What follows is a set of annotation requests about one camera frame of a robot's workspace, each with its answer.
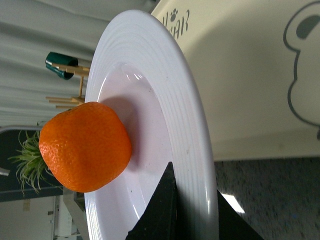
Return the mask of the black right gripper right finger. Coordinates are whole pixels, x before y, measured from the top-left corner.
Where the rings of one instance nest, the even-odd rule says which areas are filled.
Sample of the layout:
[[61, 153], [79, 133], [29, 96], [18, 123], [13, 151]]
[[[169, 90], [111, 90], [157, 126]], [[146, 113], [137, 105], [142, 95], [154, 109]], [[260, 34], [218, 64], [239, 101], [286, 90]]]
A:
[[217, 191], [220, 240], [263, 240]]

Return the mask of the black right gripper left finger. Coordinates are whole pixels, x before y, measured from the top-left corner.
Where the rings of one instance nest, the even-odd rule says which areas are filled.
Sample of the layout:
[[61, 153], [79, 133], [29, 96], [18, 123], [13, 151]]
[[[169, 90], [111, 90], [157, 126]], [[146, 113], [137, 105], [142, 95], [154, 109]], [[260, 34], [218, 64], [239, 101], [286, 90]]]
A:
[[174, 240], [178, 190], [174, 166], [169, 162], [151, 199], [127, 240]]

